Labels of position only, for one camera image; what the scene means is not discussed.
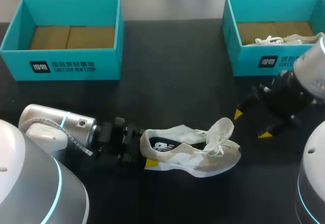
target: shoe tongue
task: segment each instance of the shoe tongue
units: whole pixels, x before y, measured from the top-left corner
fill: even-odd
[[[229,118],[224,117],[217,121],[207,132],[207,145],[203,150],[214,150],[221,142],[230,138],[234,128],[234,124]]]

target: cardboard bottom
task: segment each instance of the cardboard bottom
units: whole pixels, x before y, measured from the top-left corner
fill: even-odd
[[[269,35],[282,38],[295,34],[315,36],[308,21],[240,22],[237,23],[237,27],[243,45],[254,44],[255,39],[264,40]]]
[[[37,26],[29,50],[114,48],[114,26]]]

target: black tabletop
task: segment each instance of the black tabletop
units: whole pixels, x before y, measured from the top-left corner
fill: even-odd
[[[0,25],[4,36],[8,24]],[[69,110],[98,121],[123,117],[143,128],[185,124],[207,130],[233,118],[251,85],[270,78],[234,78],[221,20],[125,22],[122,76],[114,81],[15,82],[0,60],[0,118],[17,125],[29,104]],[[304,145],[324,113],[307,108],[302,125],[259,141],[273,120],[262,106],[235,123],[242,147],[230,171],[199,179],[178,171],[132,172],[116,158],[70,152],[66,166],[84,183],[88,223],[299,223],[296,180]]]

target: shoe sole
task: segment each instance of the shoe sole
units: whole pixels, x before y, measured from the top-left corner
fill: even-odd
[[[223,168],[223,169],[218,170],[218,171],[204,172],[204,171],[194,170],[194,169],[190,169],[190,168],[183,167],[183,166],[176,165],[176,164],[158,162],[158,165],[156,165],[154,167],[146,167],[145,170],[151,170],[151,171],[182,170],[182,171],[185,171],[185,172],[191,174],[193,177],[204,178],[204,177],[212,177],[212,176],[221,174],[221,173],[223,173],[225,171],[230,170],[235,165],[236,164],[234,164],[232,166],[229,166],[227,168]]]

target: shoe box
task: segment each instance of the shoe box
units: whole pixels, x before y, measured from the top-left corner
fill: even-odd
[[[234,76],[277,75],[313,44],[250,44],[269,35],[324,32],[325,0],[225,0],[222,29]]]
[[[0,48],[17,81],[118,80],[120,0],[21,0]]]

